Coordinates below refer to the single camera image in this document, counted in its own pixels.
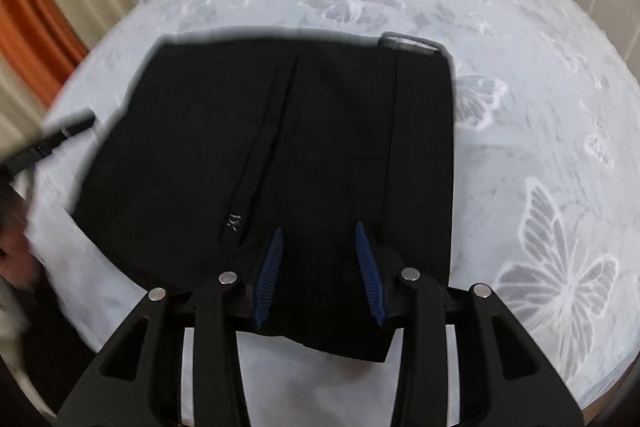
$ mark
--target white butterfly pattern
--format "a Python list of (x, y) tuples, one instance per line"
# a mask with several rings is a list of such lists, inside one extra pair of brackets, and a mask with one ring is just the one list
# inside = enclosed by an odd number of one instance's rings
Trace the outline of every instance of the white butterfly pattern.
[(401, 0), (298, 0), (298, 3), (317, 11), (324, 19), (340, 24), (357, 23), (371, 7), (404, 8)]
[(508, 86), (482, 74), (456, 74), (456, 125), (482, 131), (494, 122), (494, 111)]
[(496, 33), (494, 28), (486, 21), (484, 15), (476, 12), (454, 12), (450, 10), (442, 3), (436, 4), (436, 11), (433, 13), (434, 17), (446, 24), (456, 26), (458, 28), (464, 28), (475, 33), (486, 35), (489, 37), (495, 37)]
[(578, 59), (575, 56), (571, 55), (555, 38), (547, 35), (545, 32), (540, 32), (540, 35), (542, 35), (546, 43), (553, 48), (553, 50), (556, 52), (556, 55), (560, 60), (562, 60), (562, 63), (566, 66), (566, 68), (572, 73), (577, 73)]
[(585, 254), (579, 262), (578, 242), (567, 242), (560, 210), (546, 187), (528, 178), (526, 190), (518, 237), (533, 264), (505, 265), (495, 290), (568, 381), (593, 346), (593, 319), (607, 308), (618, 260), (603, 255), (587, 266)]
[(597, 90), (601, 90), (602, 89), (602, 81), (593, 72), (593, 70), (591, 69), (591, 66), (589, 65), (586, 57), (583, 57), (582, 55), (576, 55), (575, 58), (578, 61), (580, 69), (582, 71), (584, 71), (584, 73), (589, 77), (589, 80), (593, 83), (593, 86)]
[(609, 133), (602, 122), (584, 105), (580, 102), (580, 107), (586, 112), (591, 120), (591, 134), (584, 141), (584, 151), (591, 156), (594, 156), (600, 163), (602, 163), (609, 172), (613, 170), (613, 158), (607, 148), (607, 142), (609, 141)]

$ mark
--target metal rivet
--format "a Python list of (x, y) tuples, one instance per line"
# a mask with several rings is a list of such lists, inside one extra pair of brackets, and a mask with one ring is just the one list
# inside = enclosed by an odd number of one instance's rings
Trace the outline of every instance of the metal rivet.
[(235, 272), (222, 272), (218, 277), (221, 284), (233, 284), (238, 280), (238, 276)]
[(405, 268), (400, 275), (405, 281), (417, 281), (420, 279), (420, 272), (415, 268)]
[(474, 286), (474, 293), (481, 299), (486, 299), (493, 292), (486, 284), (480, 283)]
[(161, 301), (165, 297), (166, 291), (164, 290), (164, 288), (153, 288), (149, 292), (149, 299), (151, 299), (152, 301)]

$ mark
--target black pants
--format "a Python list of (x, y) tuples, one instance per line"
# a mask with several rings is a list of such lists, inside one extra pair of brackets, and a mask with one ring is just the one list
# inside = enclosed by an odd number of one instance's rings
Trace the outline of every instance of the black pants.
[(433, 52), (313, 39), (166, 44), (97, 153), (80, 229), (147, 289), (194, 289), (263, 248), (284, 258), (261, 332), (384, 360), (354, 249), (367, 223), (449, 278), (452, 87)]

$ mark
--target hand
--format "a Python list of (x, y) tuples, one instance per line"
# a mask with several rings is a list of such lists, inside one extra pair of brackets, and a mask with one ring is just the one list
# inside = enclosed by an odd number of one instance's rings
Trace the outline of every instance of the hand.
[(26, 207), (20, 200), (4, 220), (5, 226), (0, 231), (0, 276), (20, 289), (33, 288), (42, 271), (24, 236), (26, 221)]

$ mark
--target bedsheet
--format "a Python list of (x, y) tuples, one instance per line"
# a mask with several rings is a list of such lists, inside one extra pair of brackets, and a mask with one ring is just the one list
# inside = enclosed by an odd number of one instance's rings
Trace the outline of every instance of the bedsheet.
[[(457, 97), (450, 285), (492, 285), (582, 407), (622, 375), (640, 346), (640, 88), (571, 0), (150, 0), (137, 7), (50, 110), (50, 126), (84, 107), (101, 126), (42, 163), (30, 212), (34, 251), (92, 347), (144, 292), (68, 217), (85, 163), (125, 110), (127, 90), (159, 39), (242, 26), (394, 31), (444, 44)], [(388, 425), (398, 342), (385, 365), (253, 335), (240, 335), (239, 346), (254, 425)], [(189, 385), (185, 377), (184, 396)]]

